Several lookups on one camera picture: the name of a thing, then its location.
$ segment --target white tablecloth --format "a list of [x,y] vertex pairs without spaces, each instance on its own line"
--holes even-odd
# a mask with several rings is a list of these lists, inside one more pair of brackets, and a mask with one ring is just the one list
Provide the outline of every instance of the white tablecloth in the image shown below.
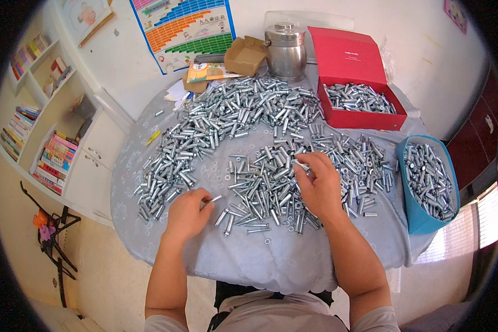
[[[308,65],[308,78],[303,82],[305,87],[315,87],[317,83],[317,67]],[[372,136],[379,145],[387,149],[386,156],[394,156],[394,145],[410,134],[427,134],[424,124],[419,118],[420,112],[413,108],[409,100],[396,87],[391,87],[397,95],[408,118],[400,132],[376,131],[358,129],[333,129],[330,131],[345,132],[357,138],[361,133]],[[113,168],[113,183],[111,191],[111,214],[114,227],[129,253],[153,265],[160,235],[166,229],[168,208],[159,221],[147,225],[138,217],[138,197],[133,196],[134,189],[142,179],[142,165],[154,153],[158,139],[149,147],[144,143],[156,131],[163,132],[177,123],[172,112],[173,102],[164,100],[166,90],[153,98],[137,123],[131,130],[121,148],[120,155]],[[165,110],[165,113],[155,117],[154,113]],[[221,142],[215,151],[217,162],[205,159],[202,163],[194,159],[193,176],[199,180],[199,186],[211,192],[212,196],[223,194],[224,198],[217,201],[216,209],[203,232],[192,239],[185,247],[184,262],[188,275],[201,276],[232,284],[255,286],[282,294],[323,290],[332,291],[337,287],[333,273],[333,264],[325,229],[313,229],[310,225],[304,228],[304,234],[289,232],[283,225],[275,226],[269,232],[247,235],[242,227],[234,227],[230,236],[223,235],[224,225],[216,228],[213,225],[220,211],[228,203],[239,203],[227,185],[226,168],[228,154],[249,154],[254,156],[256,148],[271,145],[273,136],[264,134],[269,129],[260,124],[256,132],[242,139]],[[376,196],[378,207],[377,217],[359,217],[352,223],[359,229],[365,239],[380,258],[385,269],[398,268],[402,265],[411,266],[413,261],[430,245],[434,234],[409,235],[405,216],[404,195],[400,175],[395,176],[395,184],[389,194],[379,193]],[[271,239],[271,244],[264,243],[265,238]]]

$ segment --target hand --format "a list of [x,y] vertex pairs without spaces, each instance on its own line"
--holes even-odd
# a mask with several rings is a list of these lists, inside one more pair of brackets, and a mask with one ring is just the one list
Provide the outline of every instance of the hand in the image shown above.
[[163,236],[168,236],[186,243],[205,228],[215,203],[208,203],[199,209],[201,202],[212,199],[210,193],[203,188],[190,190],[179,196],[168,211],[168,226]]
[[300,163],[310,166],[310,175],[299,165],[293,165],[300,195],[306,207],[322,222],[332,222],[343,216],[339,173],[324,152],[295,155]]

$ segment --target yellow highlighter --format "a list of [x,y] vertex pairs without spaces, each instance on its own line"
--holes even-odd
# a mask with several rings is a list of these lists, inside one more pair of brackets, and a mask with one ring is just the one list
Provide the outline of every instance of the yellow highlighter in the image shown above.
[[149,144],[151,144],[151,143],[153,142],[153,140],[154,140],[155,138],[157,138],[157,136],[159,136],[159,134],[160,134],[160,131],[158,131],[158,130],[157,130],[157,131],[155,131],[155,132],[153,133],[153,135],[150,137],[150,139],[148,139],[148,140],[147,140],[147,142],[146,142],[146,146],[148,147],[148,146],[149,146]]

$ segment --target gray shirt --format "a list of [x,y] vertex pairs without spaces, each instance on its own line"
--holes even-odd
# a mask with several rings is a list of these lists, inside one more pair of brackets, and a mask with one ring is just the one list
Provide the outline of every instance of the gray shirt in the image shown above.
[[[330,315],[325,302],[312,294],[291,294],[284,296],[282,300],[268,299],[272,294],[267,290],[260,290],[226,299],[221,303],[219,311],[231,314],[214,331],[347,331],[339,318]],[[188,332],[188,329],[170,317],[149,316],[144,332],[156,331]],[[367,331],[400,331],[393,308],[373,309],[351,327],[351,332]]]

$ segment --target pile of bolts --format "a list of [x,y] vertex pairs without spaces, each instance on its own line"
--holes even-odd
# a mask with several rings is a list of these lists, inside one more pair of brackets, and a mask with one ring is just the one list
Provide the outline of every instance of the pile of bolts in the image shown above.
[[417,203],[429,216],[444,222],[452,220],[456,216],[450,196],[453,183],[433,148],[426,143],[408,143],[404,161],[408,187]]
[[[241,203],[231,203],[215,222],[219,226],[227,220],[225,236],[233,225],[249,227],[248,234],[269,231],[269,223],[263,222],[266,217],[299,234],[306,223],[320,227],[300,198],[292,169],[298,163],[295,154],[323,151],[330,157],[341,175],[341,203],[349,216],[376,216],[367,211],[377,206],[371,195],[391,190],[393,169],[385,150],[363,135],[357,140],[344,134],[325,136],[324,125],[313,123],[318,117],[324,120],[319,99],[303,87],[288,87],[271,78],[243,77],[199,96],[194,94],[178,111],[182,115],[179,123],[161,135],[155,153],[142,167],[143,181],[134,191],[139,196],[139,217],[145,223],[159,219],[166,203],[197,184],[191,175],[194,158],[213,159],[220,142],[248,136],[259,123],[270,128],[274,145],[261,147],[254,160],[247,155],[229,155],[239,164],[230,160],[230,174],[225,178],[232,178],[228,189]],[[303,129],[310,131],[309,138],[300,134]],[[309,172],[306,165],[300,165]]]
[[333,110],[354,110],[372,113],[397,114],[393,103],[384,94],[378,94],[364,84],[334,84],[330,88],[323,84]]
[[257,227],[248,229],[247,234],[269,231],[269,224],[262,223],[266,217],[272,217],[277,226],[284,225],[290,232],[302,234],[306,223],[319,229],[317,217],[300,198],[292,169],[298,164],[309,172],[310,168],[299,163],[295,155],[311,151],[324,152],[340,173],[341,203],[347,215],[354,218],[377,216],[375,211],[367,211],[377,206],[371,195],[378,194],[378,190],[389,192],[394,180],[389,160],[384,158],[385,151],[363,135],[353,140],[344,134],[325,136],[323,125],[309,124],[308,128],[312,132],[309,143],[296,139],[274,140],[274,145],[255,152],[255,161],[250,161],[247,155],[229,155],[239,164],[229,161],[234,183],[228,189],[241,199],[241,203],[230,203],[216,220],[215,225],[219,226],[230,215],[224,231],[226,236],[232,226]]

